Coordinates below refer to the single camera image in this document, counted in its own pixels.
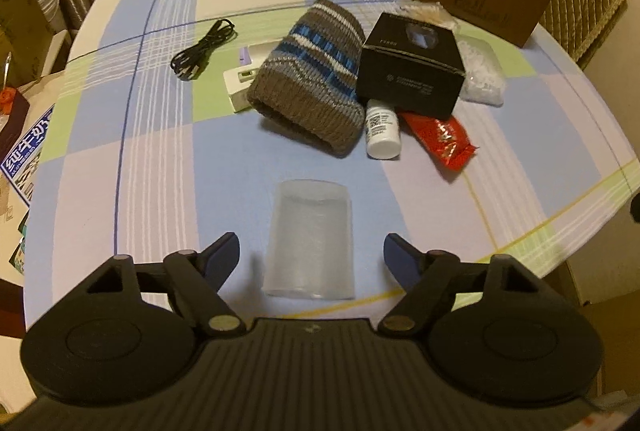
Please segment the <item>red snack packet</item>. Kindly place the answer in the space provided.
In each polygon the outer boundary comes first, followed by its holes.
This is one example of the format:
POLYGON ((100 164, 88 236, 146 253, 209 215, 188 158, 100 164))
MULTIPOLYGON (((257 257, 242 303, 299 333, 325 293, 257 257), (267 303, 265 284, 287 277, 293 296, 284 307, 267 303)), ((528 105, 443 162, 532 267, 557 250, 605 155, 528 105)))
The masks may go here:
POLYGON ((440 120, 401 112, 400 117, 419 143, 449 171, 461 171, 477 150, 454 116, 440 120))

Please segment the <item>white pill bottle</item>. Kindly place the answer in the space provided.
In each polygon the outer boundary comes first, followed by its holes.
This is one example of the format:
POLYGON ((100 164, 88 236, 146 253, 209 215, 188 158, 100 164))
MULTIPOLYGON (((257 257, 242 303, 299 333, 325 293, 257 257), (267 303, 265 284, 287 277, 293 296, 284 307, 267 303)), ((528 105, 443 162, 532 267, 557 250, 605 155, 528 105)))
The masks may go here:
POLYGON ((392 106, 369 100, 366 109, 367 153, 373 159, 388 160, 399 156, 401 139, 399 120, 392 106))

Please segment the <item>translucent plastic cup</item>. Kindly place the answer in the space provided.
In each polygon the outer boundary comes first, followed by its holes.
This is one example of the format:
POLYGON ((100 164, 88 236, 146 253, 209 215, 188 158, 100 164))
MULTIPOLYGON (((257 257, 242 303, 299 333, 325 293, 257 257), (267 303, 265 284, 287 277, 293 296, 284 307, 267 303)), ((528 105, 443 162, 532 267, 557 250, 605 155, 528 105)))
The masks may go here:
POLYGON ((278 185, 262 290, 283 298, 355 297, 352 201, 346 186, 319 180, 278 185))

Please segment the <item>checked pastel tablecloth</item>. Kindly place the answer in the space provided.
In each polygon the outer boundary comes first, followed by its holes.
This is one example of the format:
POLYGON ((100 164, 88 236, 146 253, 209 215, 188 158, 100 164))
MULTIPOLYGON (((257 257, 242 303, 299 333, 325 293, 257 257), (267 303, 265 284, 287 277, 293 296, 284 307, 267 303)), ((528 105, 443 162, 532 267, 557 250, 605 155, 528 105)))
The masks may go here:
POLYGON ((355 84, 306 19, 337 4, 370 29, 406 0, 96 0, 49 117, 27 225, 27 321, 116 253, 156 262, 225 232, 241 242, 222 293, 242 316, 368 315, 398 297, 390 232, 466 261, 515 255, 538 275, 584 246, 639 187, 639 160, 588 78, 543 29, 522 48, 463 25, 506 72, 500 107, 459 102, 475 151, 442 168, 410 134, 366 152, 355 84), (308 179, 352 199, 355 298, 262 290, 274 194, 308 179))

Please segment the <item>bag of white small items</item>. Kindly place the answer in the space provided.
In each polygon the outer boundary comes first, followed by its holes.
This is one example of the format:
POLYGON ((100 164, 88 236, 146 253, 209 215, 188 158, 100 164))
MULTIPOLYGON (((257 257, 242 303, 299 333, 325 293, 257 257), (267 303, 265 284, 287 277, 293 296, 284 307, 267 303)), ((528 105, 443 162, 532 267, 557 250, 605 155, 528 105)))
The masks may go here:
POLYGON ((506 76, 494 49, 488 42, 470 36, 457 36, 457 45, 465 69, 460 99, 501 107, 506 76))

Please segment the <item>blue milk box lying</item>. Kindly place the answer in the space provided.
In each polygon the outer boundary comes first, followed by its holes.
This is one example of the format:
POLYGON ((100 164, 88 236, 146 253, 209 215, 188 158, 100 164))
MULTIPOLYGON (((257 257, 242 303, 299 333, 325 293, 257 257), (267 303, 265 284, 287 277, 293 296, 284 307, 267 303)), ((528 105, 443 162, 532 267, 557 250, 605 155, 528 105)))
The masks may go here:
POLYGON ((15 142, 1 162, 1 172, 11 188, 30 206, 40 154, 46 139, 54 106, 51 105, 15 142))

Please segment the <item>small black product box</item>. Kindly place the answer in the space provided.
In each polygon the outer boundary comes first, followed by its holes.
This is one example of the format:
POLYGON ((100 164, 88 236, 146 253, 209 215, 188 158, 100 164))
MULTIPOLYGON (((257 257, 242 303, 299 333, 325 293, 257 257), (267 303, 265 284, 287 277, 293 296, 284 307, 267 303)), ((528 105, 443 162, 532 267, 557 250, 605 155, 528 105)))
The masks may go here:
POLYGON ((363 43, 356 92, 363 101, 446 120, 464 80, 451 30, 384 12, 363 43))

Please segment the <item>grey blue knitted beanie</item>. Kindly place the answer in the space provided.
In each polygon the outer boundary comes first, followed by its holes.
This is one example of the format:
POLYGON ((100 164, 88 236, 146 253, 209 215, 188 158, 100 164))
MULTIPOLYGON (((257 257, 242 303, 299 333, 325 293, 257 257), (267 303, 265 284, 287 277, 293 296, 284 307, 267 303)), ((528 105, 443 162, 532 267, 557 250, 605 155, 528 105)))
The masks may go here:
POLYGON ((323 151, 346 156, 364 122, 356 92, 363 43, 356 17, 316 0, 260 66, 247 92, 250 106, 323 151))

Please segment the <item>white charger adapter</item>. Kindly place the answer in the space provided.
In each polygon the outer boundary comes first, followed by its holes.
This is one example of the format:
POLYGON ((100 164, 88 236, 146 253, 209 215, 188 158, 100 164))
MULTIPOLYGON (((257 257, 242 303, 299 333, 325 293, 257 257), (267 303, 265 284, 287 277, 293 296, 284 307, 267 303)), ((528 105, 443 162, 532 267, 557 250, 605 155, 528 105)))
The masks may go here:
POLYGON ((262 63, 279 43, 280 39, 273 39, 242 47, 239 58, 241 65, 228 69, 222 74, 228 99, 235 113, 250 108, 250 102, 247 99, 248 89, 262 63))

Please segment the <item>dark red tray with items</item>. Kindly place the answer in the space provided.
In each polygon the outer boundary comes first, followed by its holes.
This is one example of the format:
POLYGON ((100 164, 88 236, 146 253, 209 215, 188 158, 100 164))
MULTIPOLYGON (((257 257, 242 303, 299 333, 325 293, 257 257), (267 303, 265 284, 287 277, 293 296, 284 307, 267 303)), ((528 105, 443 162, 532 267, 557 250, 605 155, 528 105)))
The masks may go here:
POLYGON ((1 118, 6 119, 1 127, 1 159, 9 154, 11 147, 21 135, 28 111, 29 102, 20 91, 6 88, 1 92, 1 118))

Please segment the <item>bag of cotton swabs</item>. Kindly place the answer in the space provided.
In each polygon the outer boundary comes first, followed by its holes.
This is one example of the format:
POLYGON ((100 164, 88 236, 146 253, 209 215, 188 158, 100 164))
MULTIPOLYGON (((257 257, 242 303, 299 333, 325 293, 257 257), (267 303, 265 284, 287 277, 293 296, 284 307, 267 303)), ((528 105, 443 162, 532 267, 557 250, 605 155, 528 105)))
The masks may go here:
POLYGON ((405 16, 424 23, 457 32, 460 25, 457 20, 439 2, 401 2, 399 9, 405 16))

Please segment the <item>brown paper bag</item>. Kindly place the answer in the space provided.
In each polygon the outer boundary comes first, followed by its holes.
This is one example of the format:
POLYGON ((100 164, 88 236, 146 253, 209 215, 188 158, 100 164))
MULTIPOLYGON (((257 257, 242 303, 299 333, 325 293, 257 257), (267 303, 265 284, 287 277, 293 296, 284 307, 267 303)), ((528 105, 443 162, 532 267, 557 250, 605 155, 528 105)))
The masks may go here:
POLYGON ((65 28, 61 0, 1 0, 1 79, 19 87, 38 78, 53 36, 65 28))

